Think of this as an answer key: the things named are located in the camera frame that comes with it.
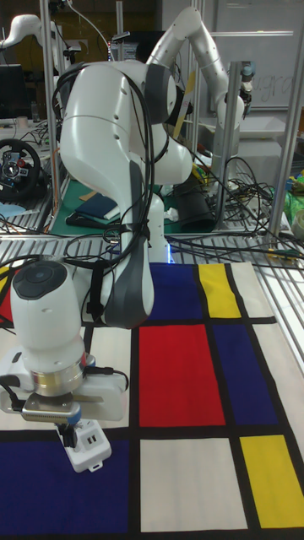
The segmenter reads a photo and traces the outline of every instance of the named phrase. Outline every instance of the blue rectangle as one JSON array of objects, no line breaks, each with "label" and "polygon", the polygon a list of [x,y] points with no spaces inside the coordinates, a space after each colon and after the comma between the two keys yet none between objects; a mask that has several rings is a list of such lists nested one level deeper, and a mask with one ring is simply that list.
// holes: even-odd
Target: blue rectangle
[{"label": "blue rectangle", "polygon": [[115,208],[117,204],[115,201],[101,195],[101,193],[96,193],[88,201],[85,201],[83,204],[80,204],[75,210],[77,213],[84,213],[88,216],[93,216],[94,218],[104,218],[105,214],[110,212]]},{"label": "blue rectangle", "polygon": [[60,441],[0,445],[0,536],[128,531],[128,441],[95,472],[73,470]]},{"label": "blue rectangle", "polygon": [[277,424],[266,381],[243,325],[214,325],[236,423]]},{"label": "blue rectangle", "polygon": [[155,303],[149,320],[202,319],[192,266],[151,264]]}]

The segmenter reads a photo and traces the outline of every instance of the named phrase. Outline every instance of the computer monitor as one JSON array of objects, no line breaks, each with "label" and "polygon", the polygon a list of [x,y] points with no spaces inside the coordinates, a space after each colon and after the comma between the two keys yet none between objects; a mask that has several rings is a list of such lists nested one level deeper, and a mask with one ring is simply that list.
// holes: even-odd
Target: computer monitor
[{"label": "computer monitor", "polygon": [[0,122],[9,118],[30,118],[30,101],[19,64],[0,66]]},{"label": "computer monitor", "polygon": [[[123,55],[124,60],[136,60],[136,50],[138,45],[142,46],[142,57],[140,60],[145,60],[153,51],[157,41],[164,34],[162,30],[130,32],[130,35],[123,40]],[[118,44],[111,44],[111,51],[115,60],[118,59]]]}]

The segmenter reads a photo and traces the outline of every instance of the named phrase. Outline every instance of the whiteboard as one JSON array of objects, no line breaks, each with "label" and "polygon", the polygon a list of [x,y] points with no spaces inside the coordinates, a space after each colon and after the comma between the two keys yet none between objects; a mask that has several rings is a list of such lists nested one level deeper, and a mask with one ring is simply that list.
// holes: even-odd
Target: whiteboard
[{"label": "whiteboard", "polygon": [[287,108],[290,99],[296,52],[304,22],[304,3],[233,4],[219,1],[217,31],[293,30],[293,36],[217,37],[225,69],[231,61],[256,63],[252,81],[252,108]]}]

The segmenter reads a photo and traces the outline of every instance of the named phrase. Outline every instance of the green cutting mat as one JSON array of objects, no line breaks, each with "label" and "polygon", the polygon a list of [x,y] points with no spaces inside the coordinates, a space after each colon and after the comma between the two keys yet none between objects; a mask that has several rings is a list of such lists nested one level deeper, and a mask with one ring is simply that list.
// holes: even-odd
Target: green cutting mat
[{"label": "green cutting mat", "polygon": [[[62,201],[62,206],[57,214],[55,224],[52,227],[52,233],[54,235],[98,235],[102,233],[102,229],[90,228],[90,227],[77,227],[76,225],[67,225],[65,220],[68,216],[75,211],[75,209],[80,206],[82,201],[79,200],[79,197],[90,193],[92,190],[88,187],[85,187],[83,184],[80,184],[76,180],[71,180],[68,184],[68,189],[65,193],[64,199]],[[169,208],[175,208],[176,204],[173,197],[165,197],[165,210]],[[165,220],[165,233],[167,235],[176,235],[181,233],[203,233],[210,232],[212,228],[207,228],[203,226],[193,227],[188,225],[187,228],[181,227],[181,224],[176,222],[172,223],[169,219]]]}]

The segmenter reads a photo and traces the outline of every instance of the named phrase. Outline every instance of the white power strip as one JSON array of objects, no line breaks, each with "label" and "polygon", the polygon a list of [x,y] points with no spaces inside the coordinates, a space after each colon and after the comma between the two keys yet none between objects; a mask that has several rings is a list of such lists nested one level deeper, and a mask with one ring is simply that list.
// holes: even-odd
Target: white power strip
[{"label": "white power strip", "polygon": [[75,429],[76,447],[64,448],[64,450],[76,473],[81,473],[86,469],[93,473],[102,467],[102,462],[107,457],[110,457],[110,443],[96,420],[80,420]]}]

